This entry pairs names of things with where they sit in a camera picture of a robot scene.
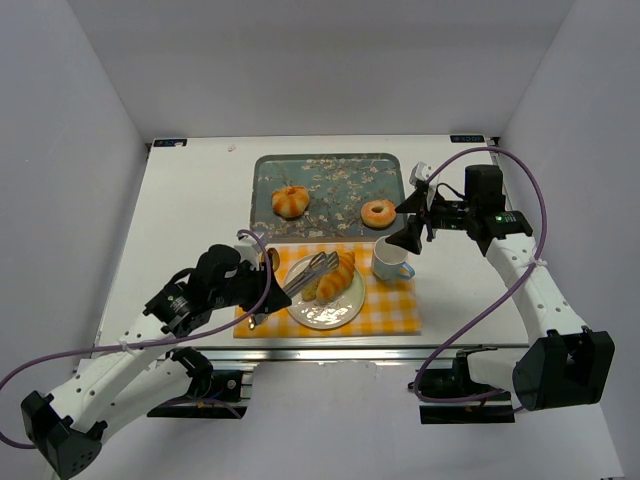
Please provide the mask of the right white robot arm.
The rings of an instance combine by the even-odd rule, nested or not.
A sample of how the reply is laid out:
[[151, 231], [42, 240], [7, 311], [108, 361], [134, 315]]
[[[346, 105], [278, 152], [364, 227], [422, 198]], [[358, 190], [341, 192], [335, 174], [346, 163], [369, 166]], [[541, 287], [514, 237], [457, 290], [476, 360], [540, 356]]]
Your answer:
[[596, 404], [601, 400], [615, 351], [611, 336], [590, 329], [565, 300], [546, 264], [536, 258], [533, 230], [519, 211], [506, 207], [503, 175], [494, 165], [465, 170], [464, 192], [445, 199], [429, 182], [429, 166], [412, 170], [413, 193], [398, 207], [408, 220], [389, 245], [418, 254], [425, 234], [465, 232], [504, 282], [524, 324], [525, 352], [496, 347], [463, 349], [448, 370], [425, 369], [414, 390], [433, 403], [465, 397], [482, 401], [508, 392], [529, 411]]

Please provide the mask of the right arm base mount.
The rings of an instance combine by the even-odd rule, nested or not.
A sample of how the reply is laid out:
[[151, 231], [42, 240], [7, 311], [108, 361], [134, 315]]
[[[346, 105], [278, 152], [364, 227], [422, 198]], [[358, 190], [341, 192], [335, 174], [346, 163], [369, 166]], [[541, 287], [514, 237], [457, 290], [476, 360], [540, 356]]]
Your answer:
[[419, 382], [411, 381], [407, 389], [430, 401], [420, 400], [422, 425], [513, 424], [516, 413], [509, 392], [489, 396], [489, 385], [471, 379], [468, 360], [472, 354], [495, 351], [495, 348], [459, 350], [446, 368], [429, 367]]

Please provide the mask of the golden croissant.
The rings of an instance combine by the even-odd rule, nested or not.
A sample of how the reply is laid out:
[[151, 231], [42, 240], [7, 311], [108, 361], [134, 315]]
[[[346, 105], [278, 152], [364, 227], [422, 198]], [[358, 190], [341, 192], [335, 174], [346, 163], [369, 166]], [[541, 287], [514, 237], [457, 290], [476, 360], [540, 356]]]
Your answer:
[[324, 275], [316, 290], [316, 300], [328, 303], [338, 298], [353, 282], [355, 275], [355, 253], [351, 251], [338, 253], [338, 266]]

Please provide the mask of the glazed ring donut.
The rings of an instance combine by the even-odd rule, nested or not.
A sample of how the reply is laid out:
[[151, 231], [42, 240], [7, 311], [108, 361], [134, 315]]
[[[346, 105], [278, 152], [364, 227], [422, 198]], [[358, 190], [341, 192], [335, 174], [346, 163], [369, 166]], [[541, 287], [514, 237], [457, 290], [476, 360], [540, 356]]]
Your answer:
[[362, 206], [360, 216], [366, 226], [374, 229], [385, 229], [395, 221], [395, 205], [386, 199], [372, 200]]

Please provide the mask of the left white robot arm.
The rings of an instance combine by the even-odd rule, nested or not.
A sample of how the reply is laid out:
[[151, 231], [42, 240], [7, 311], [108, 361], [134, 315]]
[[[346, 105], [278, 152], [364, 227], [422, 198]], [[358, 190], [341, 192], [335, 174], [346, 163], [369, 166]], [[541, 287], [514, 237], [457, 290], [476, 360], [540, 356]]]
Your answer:
[[61, 479], [71, 479], [125, 425], [170, 401], [210, 399], [221, 382], [210, 361], [177, 341], [204, 326], [215, 310], [240, 307], [253, 321], [291, 305], [295, 294], [337, 268], [321, 252], [280, 286], [259, 245], [213, 245], [145, 305], [115, 351], [90, 361], [48, 394], [21, 403], [27, 437]]

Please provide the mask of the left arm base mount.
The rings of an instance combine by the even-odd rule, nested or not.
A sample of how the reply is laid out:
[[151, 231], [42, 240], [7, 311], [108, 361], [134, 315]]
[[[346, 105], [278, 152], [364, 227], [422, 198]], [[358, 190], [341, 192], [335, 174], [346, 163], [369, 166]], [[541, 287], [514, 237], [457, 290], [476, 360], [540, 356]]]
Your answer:
[[189, 386], [181, 396], [152, 409], [148, 418], [242, 419], [251, 396], [253, 366], [238, 362], [211, 363], [190, 348], [167, 355], [186, 368]]

